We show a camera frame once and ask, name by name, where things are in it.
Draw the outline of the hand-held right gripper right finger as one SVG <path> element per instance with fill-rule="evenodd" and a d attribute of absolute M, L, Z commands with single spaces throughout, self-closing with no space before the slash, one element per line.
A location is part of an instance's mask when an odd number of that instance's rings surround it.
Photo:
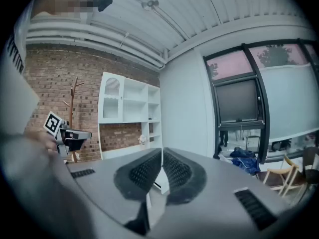
<path fill-rule="evenodd" d="M 167 206 L 190 203 L 206 186 L 205 169 L 170 148 L 163 150 L 162 167 L 169 183 Z"/>

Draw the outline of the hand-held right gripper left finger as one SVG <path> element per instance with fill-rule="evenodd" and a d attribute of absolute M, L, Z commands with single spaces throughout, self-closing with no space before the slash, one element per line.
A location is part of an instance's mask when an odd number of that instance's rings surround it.
<path fill-rule="evenodd" d="M 124 227 L 144 236 L 150 230 L 147 194 L 161 170 L 161 149 L 155 148 L 142 157 L 120 167 L 114 175 L 116 188 L 127 200 L 139 202 L 137 216 Z"/>

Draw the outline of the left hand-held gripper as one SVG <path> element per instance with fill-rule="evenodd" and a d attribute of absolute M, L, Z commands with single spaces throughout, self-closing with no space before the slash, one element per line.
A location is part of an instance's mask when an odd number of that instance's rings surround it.
<path fill-rule="evenodd" d="M 83 143 L 91 138 L 90 132 L 71 129 L 66 120 L 53 112 L 48 114 L 43 128 L 55 137 L 57 151 L 61 156 L 80 150 Z"/>

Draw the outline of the person's left hand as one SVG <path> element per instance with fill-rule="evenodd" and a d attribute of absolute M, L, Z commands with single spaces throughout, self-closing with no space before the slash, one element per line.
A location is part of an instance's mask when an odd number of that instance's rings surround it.
<path fill-rule="evenodd" d="M 31 131 L 31 132 L 25 132 L 24 135 L 30 139 L 33 139 L 35 141 L 38 141 L 41 143 L 47 150 L 56 151 L 57 150 L 57 144 L 56 139 L 54 136 L 47 132 L 42 131 Z"/>

